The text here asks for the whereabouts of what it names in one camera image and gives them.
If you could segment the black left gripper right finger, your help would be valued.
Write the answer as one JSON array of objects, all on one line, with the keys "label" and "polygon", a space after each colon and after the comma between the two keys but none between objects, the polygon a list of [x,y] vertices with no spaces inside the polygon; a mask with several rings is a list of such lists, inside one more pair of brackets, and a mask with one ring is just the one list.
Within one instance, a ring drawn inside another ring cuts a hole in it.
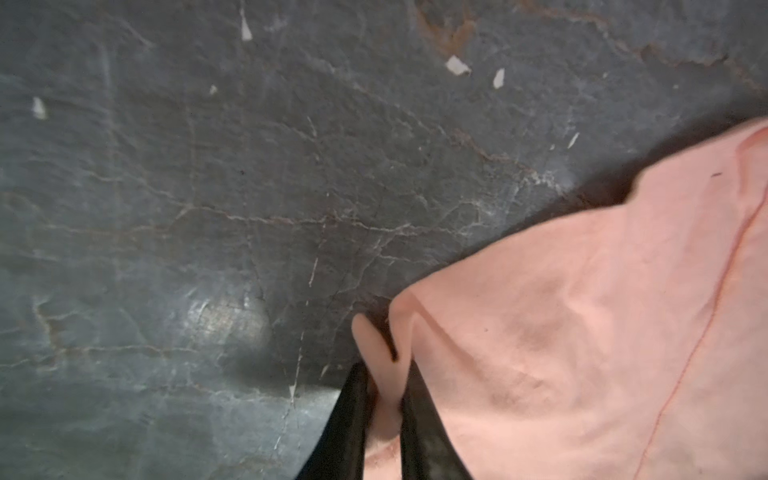
[{"label": "black left gripper right finger", "polygon": [[454,449],[429,389],[415,362],[410,364],[401,402],[403,480],[470,480]]}]

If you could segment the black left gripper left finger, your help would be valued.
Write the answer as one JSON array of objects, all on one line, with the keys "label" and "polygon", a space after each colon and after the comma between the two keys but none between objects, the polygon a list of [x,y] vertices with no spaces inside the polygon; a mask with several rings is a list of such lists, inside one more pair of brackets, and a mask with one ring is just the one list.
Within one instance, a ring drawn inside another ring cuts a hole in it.
[{"label": "black left gripper left finger", "polygon": [[362,479],[371,415],[370,375],[359,361],[352,366],[315,448],[295,479]]}]

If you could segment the peach printed t-shirt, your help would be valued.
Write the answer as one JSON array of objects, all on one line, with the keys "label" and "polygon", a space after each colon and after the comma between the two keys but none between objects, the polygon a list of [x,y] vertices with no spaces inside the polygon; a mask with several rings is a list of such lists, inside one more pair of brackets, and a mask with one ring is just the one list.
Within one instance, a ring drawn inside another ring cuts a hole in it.
[{"label": "peach printed t-shirt", "polygon": [[766,121],[413,284],[388,324],[352,323],[368,479],[400,477],[411,363],[477,479],[765,478]]}]

